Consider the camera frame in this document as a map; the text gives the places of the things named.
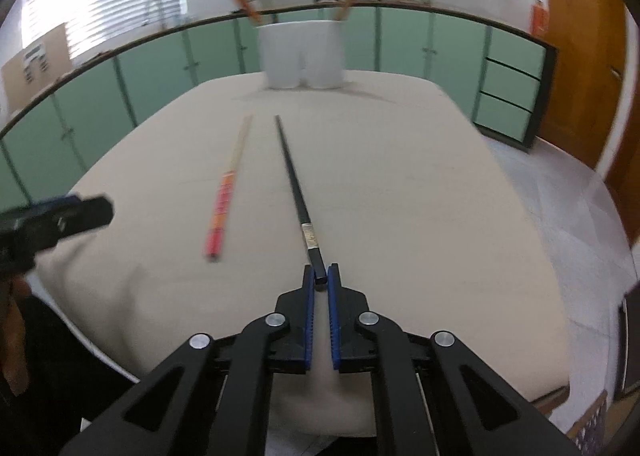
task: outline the beige tablecloth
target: beige tablecloth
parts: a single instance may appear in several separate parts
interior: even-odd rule
[[[282,116],[324,261],[404,330],[448,329],[529,400],[565,386],[558,282],[491,152],[434,84],[348,72],[340,90],[276,91],[263,74],[206,82],[130,133],[76,185],[114,202],[110,227],[61,243],[38,271],[105,353],[142,375],[190,335],[238,333],[302,282],[305,246],[273,116]],[[202,256],[245,115],[254,114],[222,259]],[[312,371],[277,375],[271,419],[374,432],[368,375],[331,367],[326,295]]]

